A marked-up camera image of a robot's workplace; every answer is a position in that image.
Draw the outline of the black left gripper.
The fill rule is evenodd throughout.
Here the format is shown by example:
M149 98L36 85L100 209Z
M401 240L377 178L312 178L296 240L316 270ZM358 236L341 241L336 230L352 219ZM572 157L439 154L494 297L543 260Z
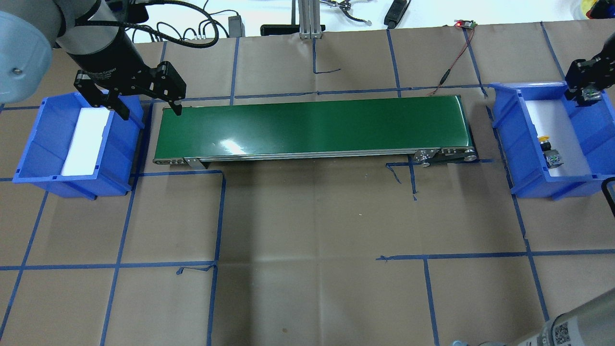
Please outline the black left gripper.
M147 66L126 34L117 34L97 52L74 53L73 59L80 68L74 86L91 107L112 110L127 121L130 110L119 94L145 95L165 101L176 116L182 115L185 81L171 62Z

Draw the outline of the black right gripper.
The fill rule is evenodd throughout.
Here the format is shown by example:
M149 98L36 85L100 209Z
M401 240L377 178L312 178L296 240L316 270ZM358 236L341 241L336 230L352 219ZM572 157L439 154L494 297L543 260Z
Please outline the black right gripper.
M594 87L598 90L610 88L615 82L615 34L610 35L602 50L590 61L577 59L572 61L566 73L566 100L577 101L580 88Z

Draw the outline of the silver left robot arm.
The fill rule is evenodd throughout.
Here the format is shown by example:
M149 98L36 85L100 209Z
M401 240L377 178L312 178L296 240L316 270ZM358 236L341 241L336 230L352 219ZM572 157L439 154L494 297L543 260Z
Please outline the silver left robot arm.
M3 0L0 99L32 97L62 48L79 66L74 87L94 108L130 116L123 98L148 96L182 114L186 83L170 62L148 66L104 0Z

